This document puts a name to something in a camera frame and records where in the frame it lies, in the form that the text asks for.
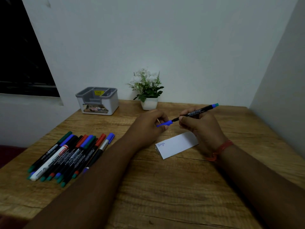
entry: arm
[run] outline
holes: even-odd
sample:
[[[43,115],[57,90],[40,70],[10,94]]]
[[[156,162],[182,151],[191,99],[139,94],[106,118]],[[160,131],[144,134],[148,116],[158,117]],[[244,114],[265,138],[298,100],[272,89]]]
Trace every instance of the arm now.
[[[136,151],[168,129],[156,127],[168,117],[159,110],[140,115],[126,134],[67,190],[54,199],[25,229],[101,228],[107,223],[121,177]]]
[[[181,115],[199,108],[190,108]],[[205,153],[212,153],[228,139],[215,117],[180,117],[182,128],[192,131]],[[288,181],[235,145],[227,147],[216,163],[250,200],[270,228],[304,228],[305,190]]]

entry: white paper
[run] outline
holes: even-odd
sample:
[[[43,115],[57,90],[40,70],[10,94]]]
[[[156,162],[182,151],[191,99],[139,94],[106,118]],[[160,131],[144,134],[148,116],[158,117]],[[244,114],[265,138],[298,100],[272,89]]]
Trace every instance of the white paper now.
[[[169,158],[195,145],[198,141],[192,132],[185,132],[170,139],[161,141],[156,144],[156,150],[161,154],[162,158]]]

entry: desk organizer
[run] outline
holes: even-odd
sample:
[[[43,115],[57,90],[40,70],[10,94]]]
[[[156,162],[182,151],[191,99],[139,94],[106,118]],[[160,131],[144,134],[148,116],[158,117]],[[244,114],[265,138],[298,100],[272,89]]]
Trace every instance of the desk organizer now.
[[[75,96],[85,114],[112,115],[119,106],[116,88],[88,87]]]

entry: wooden table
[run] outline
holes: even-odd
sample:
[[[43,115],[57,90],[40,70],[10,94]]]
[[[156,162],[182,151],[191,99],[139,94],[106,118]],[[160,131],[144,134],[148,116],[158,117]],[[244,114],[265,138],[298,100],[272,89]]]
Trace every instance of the wooden table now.
[[[158,103],[169,118],[191,104]],[[33,218],[63,190],[55,181],[26,180],[29,166],[64,134],[113,132],[120,138],[144,111],[139,101],[120,101],[112,116],[75,112],[0,169],[0,212]],[[244,107],[213,110],[224,133],[236,145],[288,180],[305,188],[305,161],[257,116]],[[184,130],[178,123],[158,138]],[[107,228],[262,228],[259,217],[225,174],[205,161],[196,147],[162,160],[154,145],[130,162],[118,190]]]

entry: white flower pot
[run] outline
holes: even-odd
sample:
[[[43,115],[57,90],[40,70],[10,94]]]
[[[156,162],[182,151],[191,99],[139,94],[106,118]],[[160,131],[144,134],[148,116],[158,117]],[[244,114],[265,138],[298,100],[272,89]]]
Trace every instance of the white flower pot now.
[[[156,109],[158,104],[158,98],[146,98],[144,103],[141,101],[143,110]]]

